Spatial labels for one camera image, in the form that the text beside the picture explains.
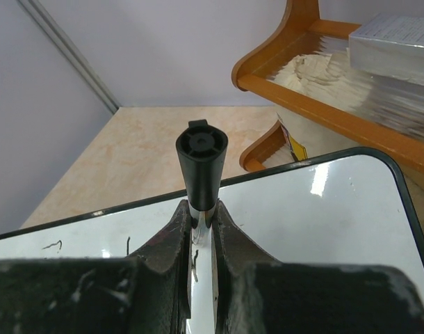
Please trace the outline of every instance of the whiteboard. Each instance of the whiteboard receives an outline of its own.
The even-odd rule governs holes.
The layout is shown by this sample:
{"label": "whiteboard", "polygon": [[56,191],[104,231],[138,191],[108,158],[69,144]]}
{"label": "whiteboard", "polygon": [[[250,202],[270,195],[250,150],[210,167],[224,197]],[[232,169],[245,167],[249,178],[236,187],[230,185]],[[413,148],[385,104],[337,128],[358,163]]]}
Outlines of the whiteboard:
{"label": "whiteboard", "polygon": [[[378,151],[355,148],[224,181],[220,199],[236,225],[277,259],[396,267],[424,303],[424,239],[396,166]],[[181,191],[2,235],[0,259],[123,257],[129,237],[131,251],[142,246],[183,198]],[[196,249],[188,333],[213,333],[210,233]]]}

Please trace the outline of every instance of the box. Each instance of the box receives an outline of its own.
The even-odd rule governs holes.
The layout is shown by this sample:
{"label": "box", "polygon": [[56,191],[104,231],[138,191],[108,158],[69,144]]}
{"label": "box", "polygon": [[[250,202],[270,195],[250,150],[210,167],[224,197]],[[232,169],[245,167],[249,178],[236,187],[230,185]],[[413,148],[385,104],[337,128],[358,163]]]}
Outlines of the box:
{"label": "box", "polygon": [[424,85],[424,18],[379,14],[349,41],[351,67]]}

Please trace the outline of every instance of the black handle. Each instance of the black handle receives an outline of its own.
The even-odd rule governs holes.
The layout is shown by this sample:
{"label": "black handle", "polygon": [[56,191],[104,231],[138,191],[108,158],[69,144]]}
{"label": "black handle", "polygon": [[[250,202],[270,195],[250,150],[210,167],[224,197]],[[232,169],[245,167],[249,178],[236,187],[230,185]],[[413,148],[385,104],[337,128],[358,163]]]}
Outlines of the black handle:
{"label": "black handle", "polygon": [[176,147],[190,206],[208,211],[218,200],[227,149],[226,134],[206,120],[189,122]]}

